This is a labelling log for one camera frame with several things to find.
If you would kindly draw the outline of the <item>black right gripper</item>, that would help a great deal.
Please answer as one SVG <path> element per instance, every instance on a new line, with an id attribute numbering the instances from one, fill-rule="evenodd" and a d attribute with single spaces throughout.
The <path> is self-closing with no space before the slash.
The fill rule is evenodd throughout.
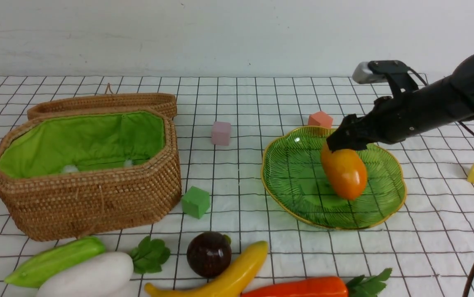
<path id="1" fill-rule="evenodd" d="M 328 149 L 366 150 L 368 144 L 396 144 L 410 135 L 410 109 L 403 99 L 384 96 L 374 101 L 365 116 L 352 113 L 327 138 Z"/>

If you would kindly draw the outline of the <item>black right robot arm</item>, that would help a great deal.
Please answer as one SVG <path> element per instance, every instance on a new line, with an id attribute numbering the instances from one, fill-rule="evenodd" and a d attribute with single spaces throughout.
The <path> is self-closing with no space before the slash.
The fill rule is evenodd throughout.
<path id="1" fill-rule="evenodd" d="M 361 62 L 352 75 L 359 84 L 387 82 L 391 96 L 374 101 L 365 116 L 345 116 L 327 138 L 331 151 L 365 150 L 396 144 L 439 127 L 474 120 L 474 54 L 451 75 L 420 88 L 413 70 L 399 60 Z"/>

